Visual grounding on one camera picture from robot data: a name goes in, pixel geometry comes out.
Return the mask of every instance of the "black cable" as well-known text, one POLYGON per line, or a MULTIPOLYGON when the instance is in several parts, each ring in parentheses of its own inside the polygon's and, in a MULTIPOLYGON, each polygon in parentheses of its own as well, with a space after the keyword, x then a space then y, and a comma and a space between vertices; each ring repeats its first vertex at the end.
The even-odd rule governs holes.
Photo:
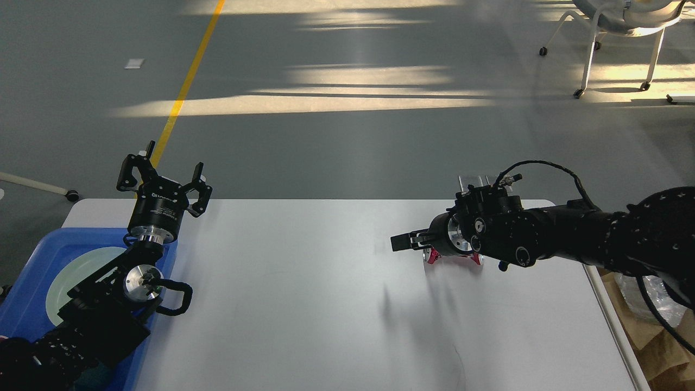
POLYGON ((515 164, 513 164, 511 167, 509 167, 507 170, 504 170, 504 171, 502 171, 502 172, 500 173, 500 175, 497 177, 497 180, 495 181, 495 184, 493 185, 493 187, 498 187, 498 186, 500 186, 500 181, 502 180, 502 178, 504 178, 505 175, 508 174, 511 170, 513 170, 513 169, 515 169, 515 168, 517 168, 517 167, 519 167, 519 166, 522 166, 522 165, 524 165, 524 164, 531 164, 531 163, 545 164, 545 165, 547 165, 547 166, 550 166, 550 167, 553 167, 553 168, 557 168, 558 170, 562 170, 562 171, 564 171, 565 173, 568 173, 569 175, 571 175, 572 178, 574 178, 574 184, 575 184, 575 186, 577 186, 577 190, 579 191, 579 194, 582 196, 582 199, 584 200, 584 202, 585 202, 587 205, 589 205, 589 207, 591 207, 591 208, 594 209, 594 210, 597 210, 597 211, 600 211, 600 210, 601 210, 599 207, 596 206, 596 204, 594 204, 594 203, 591 201, 591 198, 589 198, 589 194, 587 194, 587 191, 584 189, 584 186, 582 185, 582 181, 579 179, 579 177, 577 176, 577 174, 573 173, 573 172, 570 171, 568 168, 565 168, 565 167, 563 167, 563 166, 561 166, 561 165, 559 165, 559 164, 552 163, 552 162, 550 162, 550 161, 544 161, 544 160, 524 160, 524 161, 520 161, 520 162, 518 162, 518 163, 515 163, 515 164))
POLYGON ((171 289, 172 291, 183 292, 183 298, 181 299, 181 307, 177 308, 176 310, 172 310, 170 308, 164 307, 163 305, 160 305, 155 310, 157 311, 157 313, 166 315, 168 317, 175 317, 177 315, 183 314, 188 310, 188 307, 190 307, 190 302, 193 299, 193 288, 185 282, 167 280, 165 278, 152 278, 151 280, 147 281, 147 284, 158 285, 160 287, 171 289))
POLYGON ((683 339, 683 337, 681 337, 680 334, 678 334, 678 332, 673 329, 673 327, 671 327, 669 322, 667 322, 666 319, 664 319, 661 316, 659 311, 654 306, 654 302, 652 302, 651 298, 647 294, 647 288, 644 286, 644 277, 637 277, 637 286, 639 287, 639 293, 642 294, 644 302, 647 304, 647 307, 649 307, 649 310, 651 311, 652 315, 654 315, 656 320, 658 320, 659 323, 661 323, 661 325, 664 326, 666 331, 668 331, 669 334, 671 334, 673 338, 675 338, 681 346, 683 346, 691 354, 695 355, 695 348, 691 344, 689 344, 688 341, 683 339))
POLYGON ((123 244, 126 245, 126 247, 130 247, 135 243, 136 238, 132 237, 129 233, 126 233, 123 235, 123 244))

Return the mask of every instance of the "yellow floor line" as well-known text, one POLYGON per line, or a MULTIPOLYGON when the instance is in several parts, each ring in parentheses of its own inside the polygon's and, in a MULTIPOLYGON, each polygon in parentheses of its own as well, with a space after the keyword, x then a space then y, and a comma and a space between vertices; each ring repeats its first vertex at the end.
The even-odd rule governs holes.
POLYGON ((164 125, 164 130, 162 131, 162 134, 159 136, 159 141, 157 141, 157 145, 155 146, 154 152, 152 153, 152 158, 150 159, 150 161, 152 162, 153 167, 157 167, 157 165, 159 164, 159 160, 162 158, 164 148, 166 148, 167 142, 169 141, 169 137, 172 134, 174 124, 176 123, 176 120, 179 117, 179 113, 181 112, 183 102, 186 100, 186 95, 188 95, 190 85, 193 84, 193 78, 195 78, 195 73, 198 71, 200 61, 203 59, 203 54, 205 54, 205 49, 208 47, 208 42, 210 42, 210 37, 213 35, 215 25, 217 24, 217 20, 220 18, 220 13, 222 12, 223 6, 224 0, 219 0, 217 6, 215 7, 215 12, 213 13, 212 18, 210 18, 208 28, 207 30, 205 30, 203 40, 200 41, 200 46, 198 47, 198 52, 196 52, 195 57, 193 58, 193 63, 190 64, 190 68, 188 68, 186 80, 183 81, 181 91, 179 91, 179 96, 176 98, 176 102, 174 102, 174 107, 172 107, 171 114, 169 114, 169 119, 167 119, 167 123, 166 125, 164 125))

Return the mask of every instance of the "cable connector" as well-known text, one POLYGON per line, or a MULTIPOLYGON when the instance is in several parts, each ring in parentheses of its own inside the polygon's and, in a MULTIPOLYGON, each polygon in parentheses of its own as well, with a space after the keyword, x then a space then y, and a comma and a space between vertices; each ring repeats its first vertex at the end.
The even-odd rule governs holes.
POLYGON ((500 186, 511 186, 514 182, 520 181, 522 178, 521 174, 516 174, 513 177, 506 176, 500 180, 500 186))

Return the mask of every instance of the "blue tray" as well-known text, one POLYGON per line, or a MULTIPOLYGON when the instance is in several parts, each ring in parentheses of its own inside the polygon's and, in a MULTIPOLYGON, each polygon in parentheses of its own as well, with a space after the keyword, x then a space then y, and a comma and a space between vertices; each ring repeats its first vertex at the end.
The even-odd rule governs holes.
MULTIPOLYGON (((0 335, 36 341, 54 325, 46 315, 46 295, 51 283, 65 265, 80 255, 103 247, 123 247, 124 228, 61 228, 39 242, 4 303, 0 305, 0 335)), ((164 246, 157 267, 165 277, 171 275, 177 243, 164 246)), ((157 314, 147 321, 152 322, 157 314)), ((149 338, 114 370, 107 391, 131 390, 138 377, 149 338)))

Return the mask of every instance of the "plastic bag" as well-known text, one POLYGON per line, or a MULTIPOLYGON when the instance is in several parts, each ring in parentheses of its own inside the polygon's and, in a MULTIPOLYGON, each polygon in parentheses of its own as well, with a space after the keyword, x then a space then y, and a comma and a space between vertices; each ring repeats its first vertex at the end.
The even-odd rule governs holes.
MULTIPOLYGON (((622 292, 625 302, 628 304, 632 313, 638 318, 659 324, 654 315, 647 307, 644 302, 641 293, 639 292, 639 287, 637 286, 637 279, 634 277, 623 276, 622 274, 616 273, 615 282, 617 282, 618 287, 620 287, 620 292, 622 292)), ((686 308, 673 299, 666 292, 666 287, 661 278, 656 276, 644 277, 644 287, 647 290, 647 294, 651 298, 654 306, 659 311, 661 316, 666 320, 666 322, 675 328, 680 323, 683 318, 686 308)))

